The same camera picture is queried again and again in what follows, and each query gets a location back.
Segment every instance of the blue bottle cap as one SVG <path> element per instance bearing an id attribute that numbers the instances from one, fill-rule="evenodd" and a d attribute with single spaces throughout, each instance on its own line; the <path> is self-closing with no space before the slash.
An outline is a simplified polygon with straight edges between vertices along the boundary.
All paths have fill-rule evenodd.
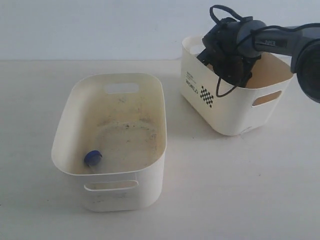
<path id="1" fill-rule="evenodd" d="M 88 166 L 95 166 L 101 161 L 102 155 L 98 150 L 88 152 L 84 157 L 84 163 Z"/>

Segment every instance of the checkered pattern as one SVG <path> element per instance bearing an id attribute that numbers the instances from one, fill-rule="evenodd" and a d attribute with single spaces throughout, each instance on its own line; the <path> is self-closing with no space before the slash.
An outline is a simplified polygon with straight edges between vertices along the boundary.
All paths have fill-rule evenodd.
<path id="1" fill-rule="evenodd" d="M 200 98 L 210 107 L 212 108 L 212 103 L 214 102 L 214 96 L 211 95 L 211 93 L 204 88 L 204 86 L 201 86 L 201 92 L 200 92 Z"/>

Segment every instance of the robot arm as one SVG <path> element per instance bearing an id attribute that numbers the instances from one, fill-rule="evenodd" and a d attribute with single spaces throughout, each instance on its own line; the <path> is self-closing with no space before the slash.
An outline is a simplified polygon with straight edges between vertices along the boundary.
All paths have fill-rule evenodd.
<path id="1" fill-rule="evenodd" d="M 236 19 L 218 20 L 213 8 Z M 203 37 L 205 50 L 198 59 L 211 64 L 215 73 L 234 86 L 245 87 L 251 70 L 263 52 L 291 56 L 291 72 L 297 74 L 302 91 L 320 103 L 320 24 L 266 26 L 252 17 L 241 17 L 232 9 L 215 5 L 210 15 L 216 25 Z"/>

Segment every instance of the white wall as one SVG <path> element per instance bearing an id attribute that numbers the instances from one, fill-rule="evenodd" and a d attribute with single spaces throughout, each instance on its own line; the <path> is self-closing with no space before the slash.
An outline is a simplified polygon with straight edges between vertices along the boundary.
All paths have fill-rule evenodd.
<path id="1" fill-rule="evenodd" d="M 320 22 L 319 0 L 0 0 L 0 60 L 178 58 L 214 4 L 268 25 Z"/>

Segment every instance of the plastic storage basket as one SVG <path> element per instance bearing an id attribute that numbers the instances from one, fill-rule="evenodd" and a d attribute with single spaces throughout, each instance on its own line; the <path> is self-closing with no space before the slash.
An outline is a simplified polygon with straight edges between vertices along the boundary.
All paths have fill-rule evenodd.
<path id="1" fill-rule="evenodd" d="M 95 212 L 135 210 L 161 194 L 167 126 L 160 81 L 148 74 L 90 76 L 72 89 L 52 146 L 70 190 Z M 85 155 L 102 154 L 99 172 Z"/>
<path id="2" fill-rule="evenodd" d="M 187 37 L 182 46 L 181 94 L 214 130 L 226 136 L 239 135 L 264 125 L 293 78 L 288 64 L 264 53 L 256 62 L 246 88 L 237 87 L 218 98 L 218 76 L 192 53 L 193 48 L 204 48 L 202 37 Z M 232 87 L 222 80 L 219 94 Z"/>

